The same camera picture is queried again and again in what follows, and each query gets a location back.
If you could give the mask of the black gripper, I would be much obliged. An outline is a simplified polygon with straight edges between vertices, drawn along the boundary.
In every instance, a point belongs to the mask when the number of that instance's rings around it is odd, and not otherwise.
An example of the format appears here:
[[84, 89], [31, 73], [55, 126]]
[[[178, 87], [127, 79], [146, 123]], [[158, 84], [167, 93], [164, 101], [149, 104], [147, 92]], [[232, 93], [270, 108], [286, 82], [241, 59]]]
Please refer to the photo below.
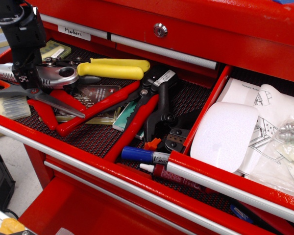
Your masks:
[[24, 89], [43, 88], [46, 67], [41, 63], [40, 48], [46, 45], [46, 33], [37, 7], [3, 6], [1, 28], [12, 50], [16, 80]]

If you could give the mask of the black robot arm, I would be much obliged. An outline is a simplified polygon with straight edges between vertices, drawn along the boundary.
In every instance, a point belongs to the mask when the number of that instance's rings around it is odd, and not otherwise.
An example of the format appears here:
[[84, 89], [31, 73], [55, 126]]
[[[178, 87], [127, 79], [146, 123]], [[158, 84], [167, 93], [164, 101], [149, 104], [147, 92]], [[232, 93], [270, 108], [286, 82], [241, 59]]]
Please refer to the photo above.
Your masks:
[[24, 89], [41, 88], [36, 66], [46, 33], [37, 7], [25, 0], [0, 0], [0, 27], [12, 51], [12, 72]]

